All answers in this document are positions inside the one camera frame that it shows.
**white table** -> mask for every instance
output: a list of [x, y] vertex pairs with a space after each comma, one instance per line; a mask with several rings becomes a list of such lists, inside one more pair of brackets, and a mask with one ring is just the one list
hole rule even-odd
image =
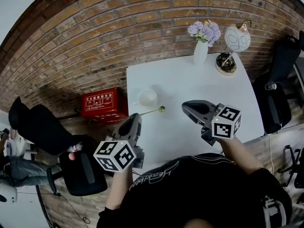
[[239, 57], [234, 54], [237, 71], [224, 76], [215, 68], [218, 54], [208, 54], [204, 65], [195, 66], [193, 56], [169, 58], [127, 68], [129, 114], [152, 110], [134, 104], [138, 93], [152, 88], [158, 95], [164, 113], [142, 116], [138, 145], [145, 152], [144, 166], [169, 161], [184, 155], [218, 152], [200, 137], [201, 126], [181, 109], [189, 100], [207, 100], [230, 104], [242, 110], [242, 123], [237, 137], [247, 142], [264, 134], [262, 118], [251, 83]]

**black office chair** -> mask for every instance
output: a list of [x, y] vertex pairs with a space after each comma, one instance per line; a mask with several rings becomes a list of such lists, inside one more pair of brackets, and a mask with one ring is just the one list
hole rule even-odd
[[297, 173], [297, 176], [296, 176], [295, 182], [294, 182], [294, 187], [298, 188], [298, 189], [304, 188], [304, 150], [302, 150], [302, 154], [300, 157], [301, 150], [296, 149], [294, 152], [298, 153], [298, 154], [297, 154], [297, 157], [295, 158], [295, 156], [294, 156], [295, 154], [294, 154], [292, 148], [290, 147], [290, 145], [285, 146], [285, 148], [290, 150], [291, 159], [292, 159], [293, 164], [292, 164], [292, 166], [290, 166], [284, 170], [281, 170], [281, 169], [277, 170], [278, 173], [284, 173], [284, 172], [290, 171], [290, 177], [288, 179], [288, 182], [284, 183], [282, 186], [287, 187], [289, 185], [293, 175], [295, 173]]
[[259, 76], [252, 87], [256, 94], [265, 132], [270, 134], [280, 130], [291, 120], [288, 99], [280, 82], [287, 79], [301, 48], [304, 48], [304, 32], [300, 39], [287, 37], [274, 47], [274, 55], [267, 73]]
[[[104, 169], [93, 157], [95, 151], [93, 140], [85, 135], [71, 135], [43, 105], [28, 109], [18, 97], [9, 111], [11, 127], [37, 147], [52, 155], [59, 155], [61, 172], [52, 174], [48, 169], [48, 180], [54, 193], [57, 189], [54, 180], [63, 176], [71, 195], [86, 196], [107, 189]], [[66, 150], [81, 142], [83, 150], [75, 153], [71, 161]]]

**person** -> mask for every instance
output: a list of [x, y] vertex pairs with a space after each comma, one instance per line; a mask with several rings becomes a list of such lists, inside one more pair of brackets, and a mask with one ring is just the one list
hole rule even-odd
[[9, 138], [8, 132], [8, 130], [4, 131], [0, 140], [0, 183], [13, 187], [46, 185], [48, 168], [52, 168], [52, 173], [61, 171], [58, 165], [47, 166], [18, 156], [4, 156], [5, 142]]
[[[115, 173], [97, 228], [268, 228], [264, 201], [272, 199], [288, 223], [292, 203], [278, 180], [236, 137], [218, 141], [225, 156], [180, 157], [135, 182], [131, 167]], [[281, 226], [277, 218], [271, 228]]]

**red fire extinguisher box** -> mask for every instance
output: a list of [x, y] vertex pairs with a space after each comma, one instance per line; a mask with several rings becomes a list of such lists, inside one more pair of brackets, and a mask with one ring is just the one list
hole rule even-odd
[[104, 124], [117, 124], [129, 115], [128, 100], [118, 88], [84, 94], [81, 115]]

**white vase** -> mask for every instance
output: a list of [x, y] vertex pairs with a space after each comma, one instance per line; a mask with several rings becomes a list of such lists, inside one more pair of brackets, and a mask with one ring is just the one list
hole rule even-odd
[[208, 54], [208, 42], [198, 41], [194, 50], [194, 65], [202, 66]]

